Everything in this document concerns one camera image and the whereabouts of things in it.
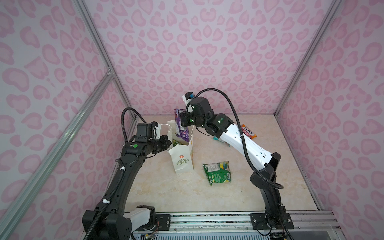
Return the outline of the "green Fox's candy packet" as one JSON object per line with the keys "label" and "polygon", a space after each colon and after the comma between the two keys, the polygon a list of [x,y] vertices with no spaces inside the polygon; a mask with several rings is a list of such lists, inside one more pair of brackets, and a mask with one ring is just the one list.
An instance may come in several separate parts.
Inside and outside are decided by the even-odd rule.
{"label": "green Fox's candy packet", "polygon": [[177,145],[188,146],[189,142],[173,139],[173,147],[176,147]]}

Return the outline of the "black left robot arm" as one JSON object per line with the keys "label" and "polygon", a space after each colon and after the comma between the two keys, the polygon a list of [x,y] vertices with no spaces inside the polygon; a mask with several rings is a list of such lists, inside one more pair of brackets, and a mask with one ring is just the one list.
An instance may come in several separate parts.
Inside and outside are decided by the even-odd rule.
{"label": "black left robot arm", "polygon": [[166,151],[172,142],[166,135],[146,142],[129,142],[122,148],[116,161],[119,169],[106,194],[93,211],[87,210],[82,223],[86,240],[128,240],[139,228],[153,230],[158,227],[156,210],[152,206],[138,206],[126,212],[126,201],[140,168],[149,154]]}

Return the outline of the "purple candy packet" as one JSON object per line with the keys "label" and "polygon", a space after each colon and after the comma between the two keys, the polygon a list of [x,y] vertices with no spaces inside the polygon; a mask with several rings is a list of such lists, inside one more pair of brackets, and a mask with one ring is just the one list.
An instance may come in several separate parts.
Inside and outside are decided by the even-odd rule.
{"label": "purple candy packet", "polygon": [[183,109],[174,109],[175,123],[176,123],[176,136],[186,142],[190,141],[190,133],[188,127],[182,126],[181,113]]}

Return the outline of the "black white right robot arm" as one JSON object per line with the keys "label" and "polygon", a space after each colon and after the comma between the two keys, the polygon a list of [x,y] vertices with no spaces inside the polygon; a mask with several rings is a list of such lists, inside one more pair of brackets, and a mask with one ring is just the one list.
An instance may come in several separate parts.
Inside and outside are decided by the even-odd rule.
{"label": "black white right robot arm", "polygon": [[272,229],[292,230],[292,219],[280,195],[280,190],[284,187],[276,182],[276,170],[281,155],[277,152],[270,153],[246,136],[238,116],[232,120],[226,114],[216,114],[208,99],[196,97],[192,92],[188,92],[183,100],[186,104],[186,109],[181,113],[183,127],[203,128],[208,135],[228,143],[246,158],[253,171],[250,181],[260,190],[265,203],[262,225]]}

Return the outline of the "white paper bag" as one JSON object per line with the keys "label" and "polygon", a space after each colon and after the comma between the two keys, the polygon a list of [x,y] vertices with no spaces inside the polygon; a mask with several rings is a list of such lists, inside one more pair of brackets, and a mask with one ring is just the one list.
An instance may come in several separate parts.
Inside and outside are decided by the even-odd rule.
{"label": "white paper bag", "polygon": [[176,147],[173,147],[173,139],[183,141],[176,136],[175,120],[167,121],[166,124],[162,124],[162,127],[168,127],[167,136],[172,142],[172,146],[168,149],[168,153],[171,156],[176,174],[193,171],[193,144],[195,128],[193,126],[189,127],[190,141],[188,146],[177,145]]}

